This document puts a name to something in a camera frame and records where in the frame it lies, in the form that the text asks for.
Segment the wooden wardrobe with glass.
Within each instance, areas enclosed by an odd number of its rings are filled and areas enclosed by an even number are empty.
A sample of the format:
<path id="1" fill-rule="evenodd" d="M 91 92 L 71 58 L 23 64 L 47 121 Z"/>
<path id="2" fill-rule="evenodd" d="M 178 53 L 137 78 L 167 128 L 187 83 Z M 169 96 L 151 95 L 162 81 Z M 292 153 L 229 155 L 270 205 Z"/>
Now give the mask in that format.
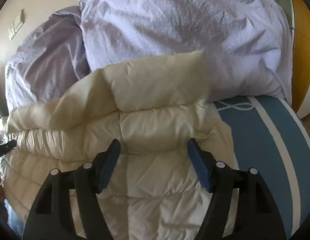
<path id="1" fill-rule="evenodd" d="M 275 0 L 284 10 L 293 40 L 292 108 L 310 114 L 310 0 Z"/>

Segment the blue white striped bedsheet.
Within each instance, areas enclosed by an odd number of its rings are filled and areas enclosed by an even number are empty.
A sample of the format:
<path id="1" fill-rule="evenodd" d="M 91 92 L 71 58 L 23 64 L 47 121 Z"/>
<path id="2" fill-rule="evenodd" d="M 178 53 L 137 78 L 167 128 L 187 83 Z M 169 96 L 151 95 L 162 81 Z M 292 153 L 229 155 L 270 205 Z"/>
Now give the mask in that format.
<path id="1" fill-rule="evenodd" d="M 290 237 L 310 212 L 310 136 L 300 118 L 284 99 L 270 96 L 214 104 L 231 127 L 239 169 L 262 174 Z"/>

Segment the beige puffer down jacket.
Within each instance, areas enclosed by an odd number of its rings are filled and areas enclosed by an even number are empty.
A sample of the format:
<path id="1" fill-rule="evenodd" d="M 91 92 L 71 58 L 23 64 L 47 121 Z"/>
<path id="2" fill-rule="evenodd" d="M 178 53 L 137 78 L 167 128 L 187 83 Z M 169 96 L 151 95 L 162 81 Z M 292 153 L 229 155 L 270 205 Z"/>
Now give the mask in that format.
<path id="1" fill-rule="evenodd" d="M 115 239 L 194 239 L 211 195 L 187 153 L 194 138 L 234 166 L 231 128 L 206 101 L 203 52 L 148 57 L 98 69 L 60 99 L 14 109 L 2 123 L 17 146 L 1 161 L 5 196 L 26 220 L 49 172 L 121 154 L 98 202 Z"/>

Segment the darker lavender pillow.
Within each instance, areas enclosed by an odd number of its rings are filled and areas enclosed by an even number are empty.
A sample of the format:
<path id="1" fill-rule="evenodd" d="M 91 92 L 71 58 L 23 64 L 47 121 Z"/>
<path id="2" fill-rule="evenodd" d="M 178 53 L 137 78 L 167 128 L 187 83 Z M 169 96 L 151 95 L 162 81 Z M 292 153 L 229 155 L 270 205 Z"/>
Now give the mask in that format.
<path id="1" fill-rule="evenodd" d="M 91 72 L 80 22 L 79 7 L 67 7 L 24 39 L 5 67 L 8 111 L 60 98 Z"/>

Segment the white wall switch plate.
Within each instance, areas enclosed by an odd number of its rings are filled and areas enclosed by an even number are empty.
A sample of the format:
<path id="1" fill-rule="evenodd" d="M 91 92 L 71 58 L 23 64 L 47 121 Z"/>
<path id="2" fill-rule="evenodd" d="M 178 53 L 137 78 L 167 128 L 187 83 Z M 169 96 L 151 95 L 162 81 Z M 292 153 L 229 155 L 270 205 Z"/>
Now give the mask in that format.
<path id="1" fill-rule="evenodd" d="M 13 20 L 11 26 L 8 28 L 9 40 L 12 40 L 15 37 L 15 35 L 20 30 L 23 24 L 24 24 L 24 13 L 22 9 L 20 13 Z"/>

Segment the large lavender pillow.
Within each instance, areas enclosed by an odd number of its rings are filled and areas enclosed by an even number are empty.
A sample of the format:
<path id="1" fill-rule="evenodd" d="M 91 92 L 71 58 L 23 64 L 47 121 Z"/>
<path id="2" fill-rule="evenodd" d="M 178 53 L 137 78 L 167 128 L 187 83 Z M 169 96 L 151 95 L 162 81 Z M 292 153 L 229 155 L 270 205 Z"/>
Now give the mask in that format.
<path id="1" fill-rule="evenodd" d="M 91 70 L 203 51 L 209 100 L 292 100 L 292 39 L 275 0 L 78 0 Z"/>

